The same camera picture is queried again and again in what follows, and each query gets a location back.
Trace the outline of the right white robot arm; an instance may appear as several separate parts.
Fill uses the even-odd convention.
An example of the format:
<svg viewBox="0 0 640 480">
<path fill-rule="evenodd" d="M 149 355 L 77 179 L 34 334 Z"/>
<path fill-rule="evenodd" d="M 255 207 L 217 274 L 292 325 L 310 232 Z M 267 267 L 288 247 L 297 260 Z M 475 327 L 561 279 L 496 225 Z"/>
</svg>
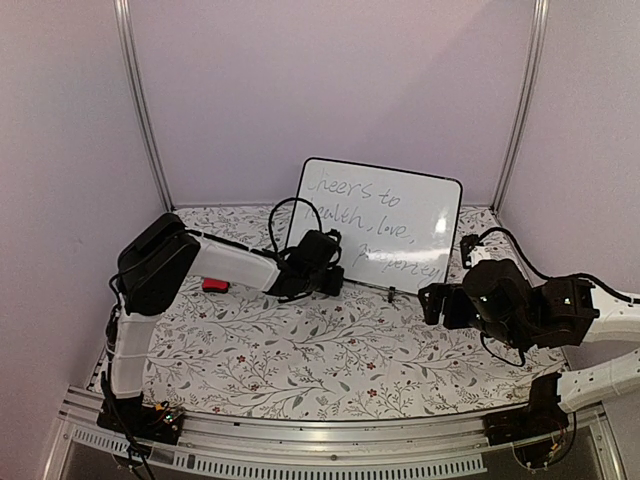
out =
<svg viewBox="0 0 640 480">
<path fill-rule="evenodd" d="M 585 275 L 553 277 L 534 287 L 509 259 L 483 259 L 459 284 L 419 290 L 425 321 L 448 330 L 475 329 L 520 355 L 536 347 L 560 348 L 604 341 L 639 341 L 639 302 Z M 535 379 L 517 427 L 537 436 L 555 420 L 639 387 L 639 352 L 633 350 L 583 370 Z"/>
</svg>

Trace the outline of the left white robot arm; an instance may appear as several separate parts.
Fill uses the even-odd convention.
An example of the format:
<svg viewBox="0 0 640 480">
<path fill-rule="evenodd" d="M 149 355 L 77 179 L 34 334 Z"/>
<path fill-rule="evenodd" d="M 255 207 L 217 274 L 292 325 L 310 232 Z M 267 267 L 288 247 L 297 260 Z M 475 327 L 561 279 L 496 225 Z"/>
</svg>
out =
<svg viewBox="0 0 640 480">
<path fill-rule="evenodd" d="M 159 318 L 189 276 L 240 284 L 286 303 L 319 292 L 336 296 L 343 285 L 341 235 L 307 231 L 299 244 L 257 250 L 186 227 L 165 213 L 118 256 L 109 286 L 116 296 L 107 324 L 109 359 L 104 392 L 116 399 L 111 419 L 128 434 L 148 426 L 148 412 L 132 398 L 142 393 L 148 347 Z"/>
</svg>

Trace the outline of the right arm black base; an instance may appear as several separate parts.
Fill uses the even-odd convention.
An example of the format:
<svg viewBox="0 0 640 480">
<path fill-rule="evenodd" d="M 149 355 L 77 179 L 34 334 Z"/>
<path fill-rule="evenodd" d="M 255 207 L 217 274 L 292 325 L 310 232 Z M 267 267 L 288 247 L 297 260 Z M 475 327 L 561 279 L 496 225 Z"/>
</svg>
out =
<svg viewBox="0 0 640 480">
<path fill-rule="evenodd" d="M 521 407 L 483 416 L 483 433 L 491 446 L 509 444 L 544 436 L 540 442 L 513 450 L 516 461 L 527 470 L 548 468 L 566 453 L 565 434 L 569 416 L 560 408 L 557 392 L 560 373 L 536 378 L 530 387 L 528 402 Z"/>
</svg>

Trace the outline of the white whiteboard black frame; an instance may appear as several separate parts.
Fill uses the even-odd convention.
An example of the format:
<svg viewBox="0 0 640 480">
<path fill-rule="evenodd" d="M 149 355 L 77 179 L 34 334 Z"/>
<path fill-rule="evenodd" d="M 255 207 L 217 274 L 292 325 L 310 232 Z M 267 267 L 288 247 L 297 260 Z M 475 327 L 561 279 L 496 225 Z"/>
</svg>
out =
<svg viewBox="0 0 640 480">
<path fill-rule="evenodd" d="M 446 280 L 462 194 L 452 178 L 309 158 L 287 243 L 316 227 L 335 229 L 345 279 L 415 294 Z"/>
</svg>

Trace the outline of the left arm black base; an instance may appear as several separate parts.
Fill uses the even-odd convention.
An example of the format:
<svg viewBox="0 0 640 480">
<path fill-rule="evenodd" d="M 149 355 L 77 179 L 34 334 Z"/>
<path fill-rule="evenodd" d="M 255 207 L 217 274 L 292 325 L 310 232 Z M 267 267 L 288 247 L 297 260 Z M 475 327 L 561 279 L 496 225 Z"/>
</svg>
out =
<svg viewBox="0 0 640 480">
<path fill-rule="evenodd" d="M 143 404 L 143 396 L 128 399 L 105 399 L 97 425 L 136 439 L 176 445 L 182 433 L 185 410 L 162 402 Z"/>
</svg>

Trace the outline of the red whiteboard eraser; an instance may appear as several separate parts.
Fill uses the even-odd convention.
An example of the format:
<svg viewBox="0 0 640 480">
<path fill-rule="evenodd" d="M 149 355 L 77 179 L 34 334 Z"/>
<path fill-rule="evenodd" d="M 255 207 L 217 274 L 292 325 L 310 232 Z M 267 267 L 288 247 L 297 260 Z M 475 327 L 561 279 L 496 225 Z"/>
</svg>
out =
<svg viewBox="0 0 640 480">
<path fill-rule="evenodd" d="M 227 293 L 230 284 L 226 281 L 221 281 L 212 278 L 204 278 L 202 282 L 202 290 L 208 293 Z"/>
</svg>

